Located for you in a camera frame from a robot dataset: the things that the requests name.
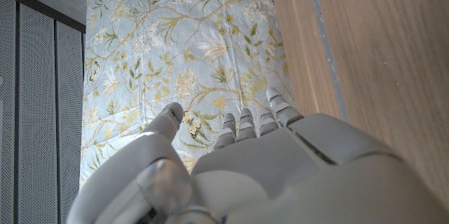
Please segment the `perforated panel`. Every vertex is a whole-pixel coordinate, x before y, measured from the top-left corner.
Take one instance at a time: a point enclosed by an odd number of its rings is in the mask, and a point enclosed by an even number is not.
[[[83,108],[81,33],[57,23],[60,218],[65,223],[78,194]]]
[[[0,100],[3,100],[1,143],[1,218],[13,222],[15,1],[0,0]]]
[[[20,5],[19,223],[58,221],[53,26]]]

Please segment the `floral fabric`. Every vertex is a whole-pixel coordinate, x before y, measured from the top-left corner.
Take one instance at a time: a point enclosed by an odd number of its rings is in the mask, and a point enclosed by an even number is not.
[[[80,184],[173,101],[191,168],[267,86],[293,103],[272,0],[88,0]]]

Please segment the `robotic hand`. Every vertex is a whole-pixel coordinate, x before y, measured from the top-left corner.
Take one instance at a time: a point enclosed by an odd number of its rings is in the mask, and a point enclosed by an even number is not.
[[[387,146],[324,114],[303,117],[274,88],[267,99],[259,138],[250,110],[239,133],[226,114],[190,175],[171,147],[183,111],[167,105],[89,178],[67,223],[449,223]]]

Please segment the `robot finger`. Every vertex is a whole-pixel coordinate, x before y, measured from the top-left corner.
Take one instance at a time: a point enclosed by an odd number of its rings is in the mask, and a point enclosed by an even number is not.
[[[274,120],[272,111],[266,107],[262,109],[262,115],[260,115],[260,136],[263,136],[278,128],[279,126],[276,123],[276,120]]]
[[[162,112],[144,128],[142,133],[158,133],[165,136],[171,142],[180,128],[183,116],[184,111],[179,103],[173,102],[168,104],[162,109]]]
[[[243,108],[240,113],[240,127],[239,134],[236,141],[245,140],[248,138],[256,138],[254,131],[253,115],[248,108]]]
[[[304,118],[294,107],[287,103],[275,88],[270,87],[267,89],[267,100],[281,126],[288,126],[292,122]]]
[[[235,143],[235,136],[236,120],[234,118],[234,115],[228,113],[224,116],[222,130],[220,131],[220,136],[218,136],[218,139],[213,146],[213,151],[219,150],[222,147]]]

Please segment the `robot fingertip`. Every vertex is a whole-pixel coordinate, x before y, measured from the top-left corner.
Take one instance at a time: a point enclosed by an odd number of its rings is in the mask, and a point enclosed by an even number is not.
[[[270,101],[272,98],[279,96],[280,93],[273,87],[267,89],[267,100]]]

